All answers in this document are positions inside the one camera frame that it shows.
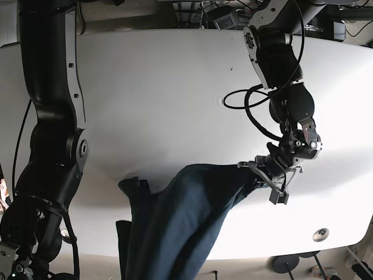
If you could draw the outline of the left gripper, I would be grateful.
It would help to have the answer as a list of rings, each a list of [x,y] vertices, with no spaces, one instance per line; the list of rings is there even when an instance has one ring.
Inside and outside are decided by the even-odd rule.
[[[254,161],[238,162],[237,167],[251,169],[259,177],[261,187],[267,186],[280,194],[285,194],[288,193],[289,186],[295,182],[298,174],[304,171],[300,163],[296,159],[294,165],[284,167],[272,155],[267,155],[256,156]]]

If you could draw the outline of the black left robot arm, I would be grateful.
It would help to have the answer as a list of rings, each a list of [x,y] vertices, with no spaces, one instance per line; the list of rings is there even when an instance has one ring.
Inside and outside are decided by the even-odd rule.
[[[302,55],[295,55],[292,42],[297,32],[305,39],[305,25],[325,6],[326,1],[264,1],[244,27],[249,58],[261,81],[247,91],[245,111],[261,133],[279,143],[268,144],[270,154],[257,159],[255,171],[280,197],[287,194],[287,172],[304,159],[316,158],[322,149],[313,118],[315,103],[302,82]],[[270,114],[281,136],[261,126],[251,113],[249,97],[258,89],[269,91]]]

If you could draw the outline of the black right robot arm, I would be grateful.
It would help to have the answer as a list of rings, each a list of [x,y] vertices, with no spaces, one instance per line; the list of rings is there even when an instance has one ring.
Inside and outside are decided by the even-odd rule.
[[[37,124],[1,219],[2,279],[79,279],[69,217],[89,153],[76,60],[76,1],[20,1],[22,65]]]

